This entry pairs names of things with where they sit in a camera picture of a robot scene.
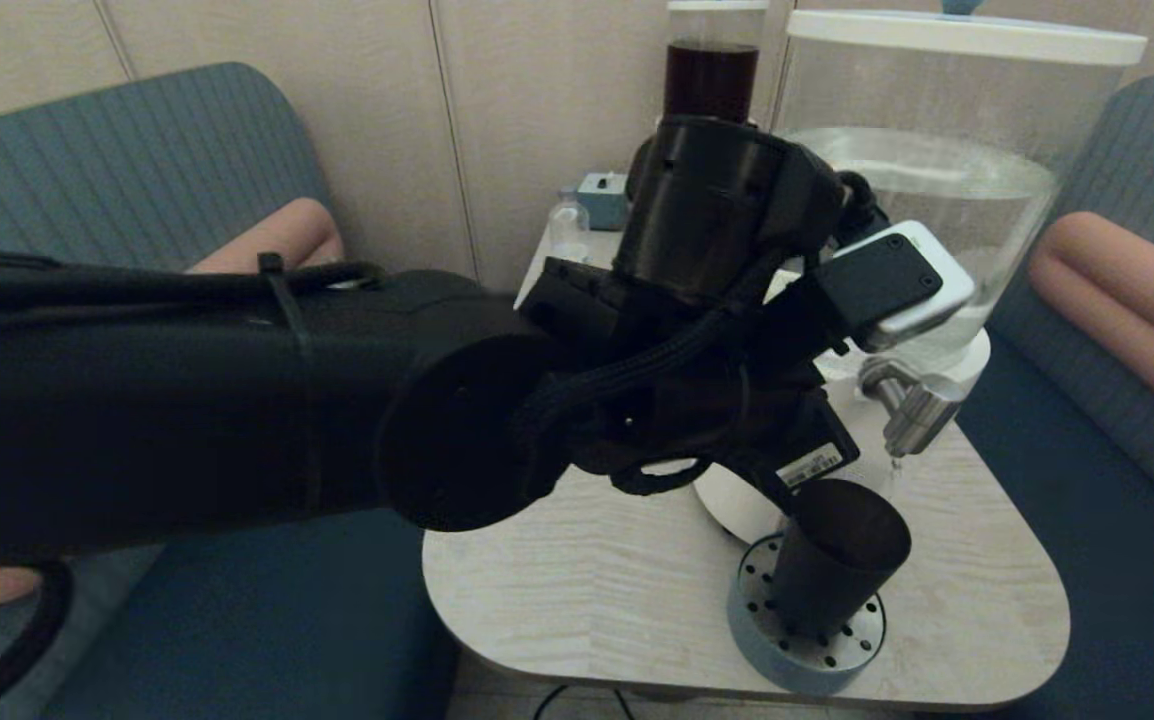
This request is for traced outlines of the small dark tea dispenser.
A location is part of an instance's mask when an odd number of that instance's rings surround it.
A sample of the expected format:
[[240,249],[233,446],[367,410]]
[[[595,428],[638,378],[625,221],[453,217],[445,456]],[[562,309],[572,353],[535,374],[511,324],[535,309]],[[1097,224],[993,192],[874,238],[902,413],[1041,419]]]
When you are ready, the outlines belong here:
[[664,117],[747,123],[769,0],[668,0]]

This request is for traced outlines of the large white water dispenser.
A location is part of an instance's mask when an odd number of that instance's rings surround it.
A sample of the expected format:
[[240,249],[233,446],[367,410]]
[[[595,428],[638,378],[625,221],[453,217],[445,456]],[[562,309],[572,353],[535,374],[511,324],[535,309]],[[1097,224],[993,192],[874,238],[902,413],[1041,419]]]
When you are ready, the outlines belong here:
[[956,315],[878,354],[848,343],[820,355],[833,406],[859,459],[824,477],[889,495],[905,457],[885,451],[887,411],[859,374],[887,357],[971,393],[990,357],[986,323],[1061,195],[1109,97],[1140,63],[1147,37],[977,13],[799,9],[778,136],[865,178],[885,213],[878,228],[916,220],[976,283]]

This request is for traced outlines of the large blue drip tray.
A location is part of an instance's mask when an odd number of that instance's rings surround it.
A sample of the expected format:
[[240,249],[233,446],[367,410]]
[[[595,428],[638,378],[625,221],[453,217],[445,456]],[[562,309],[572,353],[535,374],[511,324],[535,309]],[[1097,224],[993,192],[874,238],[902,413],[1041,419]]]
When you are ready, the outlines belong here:
[[868,598],[834,633],[797,632],[775,615],[773,571],[782,533],[745,548],[727,597],[727,620],[742,657],[774,685],[792,693],[841,693],[878,657],[887,637],[879,594]]

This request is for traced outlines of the small clear bottle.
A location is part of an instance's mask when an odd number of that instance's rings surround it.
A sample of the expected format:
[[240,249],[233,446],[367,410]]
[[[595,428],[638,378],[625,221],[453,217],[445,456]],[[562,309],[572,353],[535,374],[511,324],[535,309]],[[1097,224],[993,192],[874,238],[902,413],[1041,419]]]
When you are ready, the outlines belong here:
[[559,202],[550,208],[548,217],[550,255],[574,263],[586,263],[590,258],[590,231],[589,210],[580,204],[577,193],[560,193]]

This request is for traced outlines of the long pink bolster cushion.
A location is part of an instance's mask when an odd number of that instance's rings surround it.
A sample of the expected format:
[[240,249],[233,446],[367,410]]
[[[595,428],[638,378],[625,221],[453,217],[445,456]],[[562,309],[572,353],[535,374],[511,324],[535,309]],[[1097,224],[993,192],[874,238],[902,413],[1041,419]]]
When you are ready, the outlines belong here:
[[[338,224],[320,201],[295,198],[233,238],[189,269],[189,273],[256,273],[258,255],[275,252],[286,267],[336,263],[345,256]],[[29,568],[0,568],[0,605],[42,587],[43,573]]]

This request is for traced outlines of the teal bench with snack packet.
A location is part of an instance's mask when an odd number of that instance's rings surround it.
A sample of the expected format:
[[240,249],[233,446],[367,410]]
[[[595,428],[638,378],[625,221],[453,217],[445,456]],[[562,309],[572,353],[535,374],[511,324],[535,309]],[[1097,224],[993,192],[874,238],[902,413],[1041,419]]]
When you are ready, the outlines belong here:
[[[0,254],[198,275],[286,202],[324,197],[288,100],[243,63],[0,117]],[[457,652],[420,577],[424,530],[357,510],[42,562],[29,569],[45,594],[0,680],[21,691],[70,657],[93,569],[164,543],[149,587],[43,717],[440,720]]]

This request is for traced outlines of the black plastic cup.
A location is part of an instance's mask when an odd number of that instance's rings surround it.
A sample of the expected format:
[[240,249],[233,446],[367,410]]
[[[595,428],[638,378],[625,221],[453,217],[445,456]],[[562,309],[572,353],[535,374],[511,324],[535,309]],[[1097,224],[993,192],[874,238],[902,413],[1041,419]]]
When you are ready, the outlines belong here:
[[842,632],[905,565],[914,538],[893,503],[842,478],[792,492],[787,528],[772,573],[775,615],[792,632]]

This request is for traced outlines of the silver water dispenser tap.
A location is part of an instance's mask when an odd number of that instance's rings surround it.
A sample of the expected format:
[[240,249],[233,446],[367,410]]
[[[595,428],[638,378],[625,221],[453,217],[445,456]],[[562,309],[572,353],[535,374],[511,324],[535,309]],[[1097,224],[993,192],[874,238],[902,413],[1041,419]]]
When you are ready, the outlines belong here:
[[887,357],[870,357],[862,363],[862,393],[887,411],[883,438],[892,457],[919,455],[956,419],[967,391],[952,378],[920,374],[909,365]]

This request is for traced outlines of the small blue tissue box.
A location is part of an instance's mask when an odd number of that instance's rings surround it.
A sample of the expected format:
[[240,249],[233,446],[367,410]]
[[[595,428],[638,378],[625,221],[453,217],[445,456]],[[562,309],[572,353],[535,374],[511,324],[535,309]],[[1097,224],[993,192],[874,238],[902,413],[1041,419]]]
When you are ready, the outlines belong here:
[[627,179],[627,174],[617,172],[591,172],[582,178],[577,202],[589,213],[591,231],[623,231],[629,215]]

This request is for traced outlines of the empty teal bench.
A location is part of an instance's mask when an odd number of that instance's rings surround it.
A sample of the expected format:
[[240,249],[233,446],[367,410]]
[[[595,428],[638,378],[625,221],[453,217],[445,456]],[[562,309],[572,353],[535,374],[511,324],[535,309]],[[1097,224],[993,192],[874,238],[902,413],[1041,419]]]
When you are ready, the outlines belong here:
[[[1097,213],[1154,243],[1154,76],[1109,102],[1049,219]],[[1154,392],[1019,270],[958,423],[1061,573],[1061,669],[965,720],[1154,720]]]

